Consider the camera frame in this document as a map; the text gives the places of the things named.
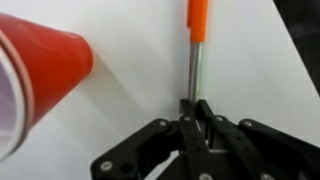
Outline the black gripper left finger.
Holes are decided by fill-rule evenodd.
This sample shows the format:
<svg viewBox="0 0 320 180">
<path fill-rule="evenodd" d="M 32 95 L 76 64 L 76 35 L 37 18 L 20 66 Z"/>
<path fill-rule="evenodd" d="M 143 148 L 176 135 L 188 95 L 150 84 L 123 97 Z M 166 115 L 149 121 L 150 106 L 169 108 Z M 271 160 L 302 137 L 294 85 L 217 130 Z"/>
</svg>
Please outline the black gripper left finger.
<svg viewBox="0 0 320 180">
<path fill-rule="evenodd" d="M 213 117 L 204 100 L 180 101 L 177 120 L 155 119 L 107 150 L 90 166 L 92 180 L 144 180 L 157 166 L 178 156 L 156 180 L 201 180 L 212 178 L 207 146 Z"/>
</svg>

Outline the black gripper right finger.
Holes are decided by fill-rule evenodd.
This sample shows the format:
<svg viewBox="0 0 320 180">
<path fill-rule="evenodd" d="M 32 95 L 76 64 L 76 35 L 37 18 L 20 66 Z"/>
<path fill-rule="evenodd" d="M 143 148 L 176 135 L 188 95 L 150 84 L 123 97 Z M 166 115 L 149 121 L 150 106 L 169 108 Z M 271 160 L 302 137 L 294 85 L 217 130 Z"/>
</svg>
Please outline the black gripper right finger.
<svg viewBox="0 0 320 180">
<path fill-rule="evenodd" d="M 209 149 L 234 155 L 248 180 L 320 180 L 319 147 L 253 119 L 234 124 L 205 100 L 196 114 Z"/>
</svg>

